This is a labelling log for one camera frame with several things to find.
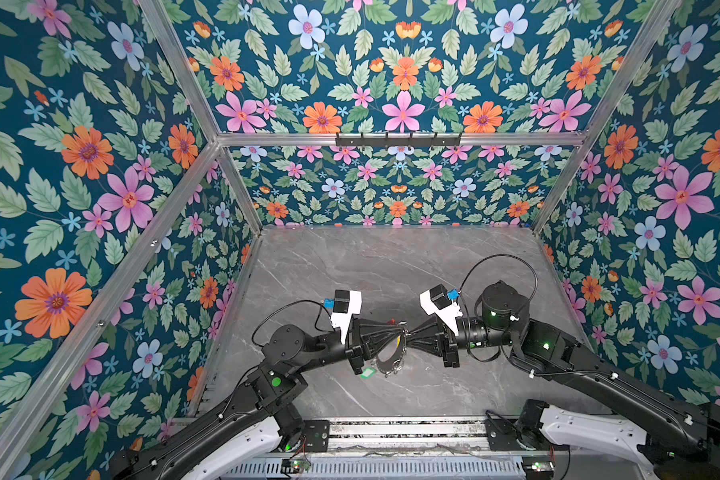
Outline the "metal keyring with red handle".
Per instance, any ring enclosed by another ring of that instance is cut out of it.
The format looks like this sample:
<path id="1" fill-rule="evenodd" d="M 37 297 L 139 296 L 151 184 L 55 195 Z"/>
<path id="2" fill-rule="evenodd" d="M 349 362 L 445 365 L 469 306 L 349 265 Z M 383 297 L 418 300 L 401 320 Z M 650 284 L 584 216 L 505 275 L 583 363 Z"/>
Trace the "metal keyring with red handle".
<path id="1" fill-rule="evenodd" d="M 375 357 L 375 368 L 385 377 L 396 375 L 403 367 L 407 352 L 407 329 L 400 326 Z"/>

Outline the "green tagged key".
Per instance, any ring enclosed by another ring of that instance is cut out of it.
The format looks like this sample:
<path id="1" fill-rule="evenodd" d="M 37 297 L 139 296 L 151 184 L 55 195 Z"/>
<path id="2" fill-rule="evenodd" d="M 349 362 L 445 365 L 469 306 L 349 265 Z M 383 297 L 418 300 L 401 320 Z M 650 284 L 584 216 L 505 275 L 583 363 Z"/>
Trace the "green tagged key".
<path id="1" fill-rule="evenodd" d="M 360 376 L 363 379 L 371 378 L 376 373 L 376 370 L 372 367 L 365 368 L 363 372 L 360 374 Z"/>

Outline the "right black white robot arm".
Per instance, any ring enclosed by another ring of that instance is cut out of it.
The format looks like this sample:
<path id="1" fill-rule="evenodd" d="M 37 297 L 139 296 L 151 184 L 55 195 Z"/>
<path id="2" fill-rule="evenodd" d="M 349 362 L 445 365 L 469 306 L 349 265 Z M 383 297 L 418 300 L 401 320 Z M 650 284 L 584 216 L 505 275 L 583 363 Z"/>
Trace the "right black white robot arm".
<path id="1" fill-rule="evenodd" d="M 529 298 L 502 281 L 485 288 L 473 316 L 441 285 L 420 303 L 428 319 L 408 332 L 409 347 L 451 368 L 459 367 L 462 350 L 494 347 L 529 378 L 557 382 L 611 411 L 580 414 L 528 400 L 513 425 L 521 445 L 583 447 L 629 460 L 658 479 L 720 479 L 720 406 L 677 399 L 601 359 L 531 318 Z"/>

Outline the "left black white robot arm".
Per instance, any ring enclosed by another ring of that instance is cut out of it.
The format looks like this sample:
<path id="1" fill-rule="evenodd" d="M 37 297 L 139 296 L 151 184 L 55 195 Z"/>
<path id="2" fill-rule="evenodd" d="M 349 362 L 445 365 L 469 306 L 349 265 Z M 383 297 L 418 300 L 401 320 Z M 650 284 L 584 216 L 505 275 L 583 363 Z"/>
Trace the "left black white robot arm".
<path id="1" fill-rule="evenodd" d="M 365 362 L 402 333 L 359 318 L 347 334 L 312 336 L 282 326 L 226 399 L 153 447 L 118 453 L 110 472 L 115 479 L 216 479 L 260 454 L 295 449 L 304 421 L 293 401 L 307 387 L 305 372 L 347 362 L 361 374 Z"/>

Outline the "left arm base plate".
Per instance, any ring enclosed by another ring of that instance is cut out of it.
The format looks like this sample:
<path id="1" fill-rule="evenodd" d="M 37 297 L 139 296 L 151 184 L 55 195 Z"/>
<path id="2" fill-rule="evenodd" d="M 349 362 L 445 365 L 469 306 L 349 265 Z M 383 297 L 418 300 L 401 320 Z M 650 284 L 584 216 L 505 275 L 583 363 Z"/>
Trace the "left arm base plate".
<path id="1" fill-rule="evenodd" d="M 329 420 L 307 420 L 297 435 L 286 444 L 285 451 L 292 455 L 299 453 L 324 453 L 328 451 L 331 422 Z"/>

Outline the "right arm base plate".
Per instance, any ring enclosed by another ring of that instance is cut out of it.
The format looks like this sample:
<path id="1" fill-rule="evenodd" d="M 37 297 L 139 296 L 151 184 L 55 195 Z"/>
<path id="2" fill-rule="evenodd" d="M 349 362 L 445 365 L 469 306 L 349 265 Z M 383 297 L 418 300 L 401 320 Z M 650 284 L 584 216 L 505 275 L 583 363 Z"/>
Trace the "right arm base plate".
<path id="1" fill-rule="evenodd" d="M 531 418 L 522 414 L 508 418 L 493 410 L 485 410 L 484 426 L 486 438 L 492 451 L 548 451 L 549 453 L 570 452 L 567 445 L 549 441 L 540 431 L 540 424 L 530 423 Z"/>

